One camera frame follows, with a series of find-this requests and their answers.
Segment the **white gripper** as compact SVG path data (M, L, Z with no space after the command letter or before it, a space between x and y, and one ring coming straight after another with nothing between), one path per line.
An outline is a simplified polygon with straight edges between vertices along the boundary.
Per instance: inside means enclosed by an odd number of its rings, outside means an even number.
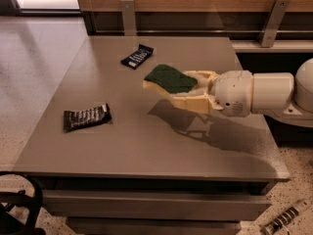
M170 102L175 108L199 114L210 114L214 109L226 117L244 118L250 114L253 85L250 71L230 70L219 75L212 70L186 70L184 74L197 81L195 89L211 89L212 96L171 94Z

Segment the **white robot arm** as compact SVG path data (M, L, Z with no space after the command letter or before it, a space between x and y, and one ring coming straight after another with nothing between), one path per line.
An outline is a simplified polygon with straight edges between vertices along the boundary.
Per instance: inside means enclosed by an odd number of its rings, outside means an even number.
M312 127L312 89L297 81L311 70L311 61L301 65L296 75L191 70L187 75L198 81L197 86L188 93L172 94L170 102L178 109L194 113L217 111L226 117L238 118L256 114L291 125Z

